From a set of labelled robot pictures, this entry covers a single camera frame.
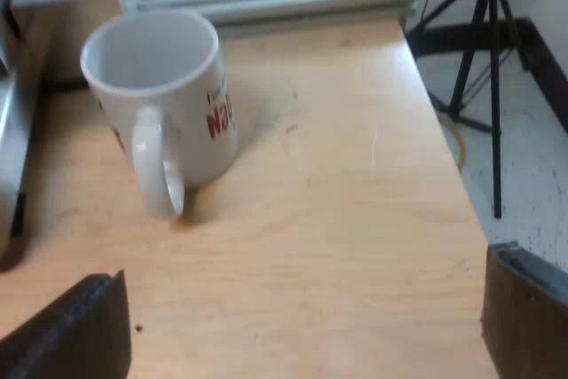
black tripod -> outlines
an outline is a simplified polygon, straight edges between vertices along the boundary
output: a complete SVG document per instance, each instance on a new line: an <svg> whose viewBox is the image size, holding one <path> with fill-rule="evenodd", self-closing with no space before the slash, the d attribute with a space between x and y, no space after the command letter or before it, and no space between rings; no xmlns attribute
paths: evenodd
<svg viewBox="0 0 568 379"><path fill-rule="evenodd" d="M416 28L408 33L407 39L409 44L413 45L413 41L419 43L421 37L428 37L425 35L424 29L434 20L440 13L442 13L448 6L456 0L445 0L438 6L432 13L430 13ZM509 37L512 45L516 48L520 46L520 39L517 32L517 25L513 19L513 14L509 6L508 0L501 1L501 7L505 13L505 20L509 32ZM467 48L464 50L463 57L461 58L460 71L455 82L454 94L449 105L444 104L441 100L436 98L433 94L429 93L432 100L432 105L439 111L448 114L454 122L463 123L470 128L481 130L483 132L491 133L493 137L493 202L494 202L494 215L497 218L501 217L501 125L500 125L500 112L499 112L499 55L500 55L500 23L497 11L498 0L477 0L475 11L473 13L473 20L471 21L471 32L469 36L473 39L467 43ZM489 5L489 28L491 32L491 42L489 49L491 51L491 110L492 110L492 123L491 126L470 119L462 115L462 110L465 107L463 104L463 94L468 81L469 71L471 69L471 62L476 49L479 49L478 38L483 33L485 13Z"/></svg>

black baseboard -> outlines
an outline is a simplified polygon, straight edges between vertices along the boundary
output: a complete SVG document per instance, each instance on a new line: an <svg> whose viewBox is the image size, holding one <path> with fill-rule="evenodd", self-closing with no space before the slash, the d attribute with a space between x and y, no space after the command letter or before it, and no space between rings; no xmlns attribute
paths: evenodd
<svg viewBox="0 0 568 379"><path fill-rule="evenodd" d="M532 73L540 91L568 132L568 79L534 23L528 18L515 22L521 37L519 55L523 66ZM500 30L501 48L512 47L504 21L500 22ZM422 31L411 30L406 33L406 40L415 58L433 53L464 51L473 47L483 51L489 50L491 46L491 29L489 23L485 23L480 29L474 29L470 24L458 24Z"/></svg>

white mug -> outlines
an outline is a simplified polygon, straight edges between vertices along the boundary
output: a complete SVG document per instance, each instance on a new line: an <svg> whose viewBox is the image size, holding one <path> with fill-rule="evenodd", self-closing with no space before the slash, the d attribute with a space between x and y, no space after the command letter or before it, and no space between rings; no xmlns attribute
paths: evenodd
<svg viewBox="0 0 568 379"><path fill-rule="evenodd" d="M184 188L232 163L237 130L219 39L200 14L110 20L85 42L81 70L153 215L181 215Z"/></svg>

desk surface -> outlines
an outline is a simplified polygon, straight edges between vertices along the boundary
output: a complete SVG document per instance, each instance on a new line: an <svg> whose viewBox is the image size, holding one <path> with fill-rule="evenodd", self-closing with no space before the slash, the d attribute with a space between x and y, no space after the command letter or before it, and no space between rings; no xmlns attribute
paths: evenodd
<svg viewBox="0 0 568 379"><path fill-rule="evenodd" d="M223 52L241 151L174 223L146 214L90 93L52 97L0 336L123 268L131 378L496 377L485 238L397 22Z"/></svg>

white floor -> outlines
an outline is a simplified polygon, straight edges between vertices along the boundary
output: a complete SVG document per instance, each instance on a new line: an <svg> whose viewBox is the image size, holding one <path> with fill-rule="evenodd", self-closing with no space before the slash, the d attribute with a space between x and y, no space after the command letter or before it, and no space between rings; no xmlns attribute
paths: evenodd
<svg viewBox="0 0 568 379"><path fill-rule="evenodd" d="M443 100L451 98L460 60L460 54L418 60L426 87ZM488 63L488 54L476 54L472 79ZM464 114L490 122L489 83ZM516 53L501 67L501 220L493 218L491 137L459 128L468 150L463 181L487 239L491 243L516 240L568 271L568 133ZM454 137L447 130L445 134L457 157Z"/></svg>

